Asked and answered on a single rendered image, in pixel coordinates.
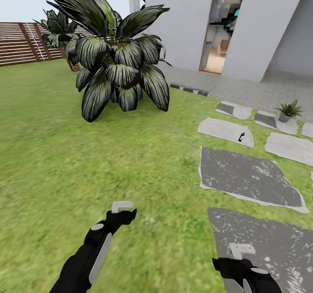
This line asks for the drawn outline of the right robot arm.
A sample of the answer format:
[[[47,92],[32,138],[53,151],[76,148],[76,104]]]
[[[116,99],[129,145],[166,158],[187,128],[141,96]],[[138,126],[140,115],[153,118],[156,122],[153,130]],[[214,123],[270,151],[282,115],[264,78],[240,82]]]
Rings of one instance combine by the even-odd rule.
[[[248,259],[242,259],[241,254],[255,253],[250,244],[231,243],[229,251],[232,253],[230,258],[212,258],[215,270],[220,271],[222,278],[235,279],[245,293],[282,293],[269,272],[253,266]]]

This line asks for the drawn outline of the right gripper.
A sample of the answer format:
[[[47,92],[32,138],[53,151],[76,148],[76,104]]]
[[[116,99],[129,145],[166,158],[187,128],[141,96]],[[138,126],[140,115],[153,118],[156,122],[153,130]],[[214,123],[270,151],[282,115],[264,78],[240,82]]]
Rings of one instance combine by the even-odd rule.
[[[215,270],[220,271],[222,278],[235,279],[238,283],[237,269],[241,265],[251,266],[248,259],[235,260],[231,258],[212,258]]]

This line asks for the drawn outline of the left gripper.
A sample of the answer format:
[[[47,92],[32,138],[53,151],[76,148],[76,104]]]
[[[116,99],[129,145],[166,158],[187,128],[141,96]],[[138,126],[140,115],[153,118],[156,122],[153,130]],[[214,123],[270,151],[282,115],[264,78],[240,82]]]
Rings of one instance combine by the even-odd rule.
[[[111,213],[111,210],[107,211],[107,219],[113,218],[117,222],[117,229],[121,225],[130,225],[131,221],[135,219],[137,208],[131,211],[121,211],[119,213]]]

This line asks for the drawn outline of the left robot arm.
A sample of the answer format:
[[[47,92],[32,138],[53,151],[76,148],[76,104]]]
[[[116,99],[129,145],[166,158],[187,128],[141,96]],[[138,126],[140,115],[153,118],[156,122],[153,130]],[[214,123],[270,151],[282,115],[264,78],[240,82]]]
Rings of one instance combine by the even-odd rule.
[[[112,242],[113,234],[121,225],[130,225],[135,219],[137,208],[132,201],[114,201],[112,210],[107,211],[107,220],[101,220],[87,233],[84,245],[65,262],[60,278],[49,293],[86,293],[91,289],[98,271]]]

